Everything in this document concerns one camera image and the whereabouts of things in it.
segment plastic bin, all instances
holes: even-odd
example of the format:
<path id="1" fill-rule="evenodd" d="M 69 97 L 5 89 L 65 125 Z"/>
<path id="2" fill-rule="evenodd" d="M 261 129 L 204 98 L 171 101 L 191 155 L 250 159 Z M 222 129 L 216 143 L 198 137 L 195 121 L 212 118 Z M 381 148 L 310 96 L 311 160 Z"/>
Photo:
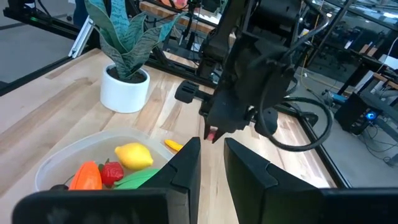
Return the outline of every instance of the plastic bin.
<path id="1" fill-rule="evenodd" d="M 150 150 L 154 159 L 150 168 L 160 169 L 173 157 L 165 146 L 136 129 L 110 129 L 81 139 L 44 161 L 35 176 L 35 191 L 64 184 L 86 161 L 95 161 L 96 164 L 104 164 L 108 158 L 110 161 L 119 161 L 114 153 L 115 147 L 130 142 L 139 142 Z M 131 170 L 124 171 L 125 175 L 133 173 Z"/>

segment white plant pot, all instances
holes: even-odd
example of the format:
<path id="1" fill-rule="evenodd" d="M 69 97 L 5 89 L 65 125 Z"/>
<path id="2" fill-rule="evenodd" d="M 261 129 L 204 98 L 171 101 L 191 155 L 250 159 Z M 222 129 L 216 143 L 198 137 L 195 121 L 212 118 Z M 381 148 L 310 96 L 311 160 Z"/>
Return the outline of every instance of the white plant pot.
<path id="1" fill-rule="evenodd" d="M 149 88 L 149 74 L 142 68 L 140 71 L 146 76 L 142 83 L 125 83 L 108 74 L 108 70 L 115 65 L 108 65 L 103 70 L 101 84 L 101 103 L 118 113 L 134 113 L 144 107 Z"/>

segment wooden tabletop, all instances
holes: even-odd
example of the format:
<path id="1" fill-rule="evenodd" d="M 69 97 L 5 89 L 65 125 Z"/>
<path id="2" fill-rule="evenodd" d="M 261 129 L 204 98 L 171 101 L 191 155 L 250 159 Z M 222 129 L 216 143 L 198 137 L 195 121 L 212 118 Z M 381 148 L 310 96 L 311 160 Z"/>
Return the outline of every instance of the wooden tabletop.
<path id="1" fill-rule="evenodd" d="M 157 6 L 155 4 L 152 4 L 150 2 L 146 2 L 146 1 L 142 1 L 139 4 L 139 8 L 143 11 L 148 11 L 151 12 L 157 16 L 160 17 L 168 17 L 168 16 L 172 16 L 175 14 L 175 12 L 170 11 L 168 9 L 165 9 L 163 7 Z M 203 16 L 207 16 L 210 17 L 210 13 L 204 9 L 202 9 L 200 11 L 200 14 Z M 182 17 L 178 23 L 183 25 L 183 26 L 187 26 L 189 22 L 189 19 L 187 17 Z M 210 26 L 208 24 L 204 24 L 202 22 L 197 22 L 197 21 L 193 21 L 192 25 L 191 25 L 191 30 L 197 30 L 200 31 L 204 34 L 208 34 L 210 31 L 212 31 L 215 27 Z M 235 41 L 236 37 L 234 34 L 230 34 L 229 35 L 229 43 L 233 44 Z"/>
<path id="2" fill-rule="evenodd" d="M 395 83 L 392 80 L 387 79 L 383 75 L 378 74 L 378 73 L 375 72 L 375 73 L 373 73 L 373 77 L 378 79 L 378 80 L 380 80 L 380 81 L 383 81 L 383 82 L 387 83 L 387 85 L 389 85 L 389 86 L 393 87 L 394 89 L 398 90 L 398 84 Z"/>
<path id="3" fill-rule="evenodd" d="M 142 110 L 118 114 L 106 109 L 100 103 L 100 77 L 109 63 L 107 56 L 93 50 L 0 97 L 0 223 L 10 223 L 13 206 L 32 193 L 39 165 L 83 137 L 118 127 L 134 127 L 160 142 L 173 139 L 185 144 L 193 136 L 203 136 L 200 102 L 175 100 L 182 79 L 150 67 L 145 67 L 151 78 L 148 102 Z M 308 142 L 295 118 L 279 113 L 278 125 L 275 137 L 280 141 Z M 333 185 L 314 151 L 280 150 L 252 126 L 227 136 L 317 187 Z M 225 176 L 223 139 L 215 144 L 201 140 L 201 146 L 199 223 L 237 223 Z"/>

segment potted plant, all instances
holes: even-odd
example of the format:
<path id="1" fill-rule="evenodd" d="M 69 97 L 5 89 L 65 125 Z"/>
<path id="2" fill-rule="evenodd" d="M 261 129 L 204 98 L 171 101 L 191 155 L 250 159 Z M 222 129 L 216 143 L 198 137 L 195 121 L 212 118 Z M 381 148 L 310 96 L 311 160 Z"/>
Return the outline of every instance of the potted plant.
<path id="1" fill-rule="evenodd" d="M 146 14 L 129 19 L 124 0 L 112 0 L 108 16 L 103 0 L 85 0 L 87 12 L 99 32 L 102 51 L 114 63 L 105 66 L 101 84 L 102 104 L 118 113 L 133 113 L 145 105 L 149 74 L 142 68 L 151 50 L 159 45 L 185 13 L 144 32 Z"/>

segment toy carrot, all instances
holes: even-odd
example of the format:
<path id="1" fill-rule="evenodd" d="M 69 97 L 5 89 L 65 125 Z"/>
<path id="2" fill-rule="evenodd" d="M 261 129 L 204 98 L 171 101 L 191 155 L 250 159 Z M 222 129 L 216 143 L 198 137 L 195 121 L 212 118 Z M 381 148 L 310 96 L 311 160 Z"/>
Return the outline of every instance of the toy carrot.
<path id="1" fill-rule="evenodd" d="M 83 163 L 76 172 L 69 190 L 101 190 L 101 174 L 94 161 Z"/>

